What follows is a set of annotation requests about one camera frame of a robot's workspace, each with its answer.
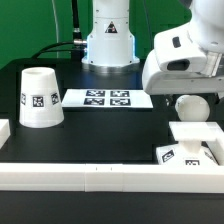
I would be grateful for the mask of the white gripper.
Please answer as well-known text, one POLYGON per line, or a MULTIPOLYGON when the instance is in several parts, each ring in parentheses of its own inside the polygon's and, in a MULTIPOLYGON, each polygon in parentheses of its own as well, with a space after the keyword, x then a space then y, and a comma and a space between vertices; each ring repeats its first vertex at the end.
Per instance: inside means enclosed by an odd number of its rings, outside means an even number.
POLYGON ((150 52, 142 72, 142 86, 149 95, 224 92, 224 65, 218 65, 215 76, 180 71, 163 72, 155 53, 150 52))

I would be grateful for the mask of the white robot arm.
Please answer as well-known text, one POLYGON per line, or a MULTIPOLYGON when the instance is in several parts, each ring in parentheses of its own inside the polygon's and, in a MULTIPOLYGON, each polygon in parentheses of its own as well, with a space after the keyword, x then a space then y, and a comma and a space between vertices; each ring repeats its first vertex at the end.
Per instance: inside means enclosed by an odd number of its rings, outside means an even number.
MULTIPOLYGON (((129 30, 129 0, 92 0, 93 29, 82 59, 89 69, 121 70, 139 63, 129 30)), ((224 92, 224 0, 180 0, 191 20, 155 35, 146 58, 143 90, 149 95, 224 92)))

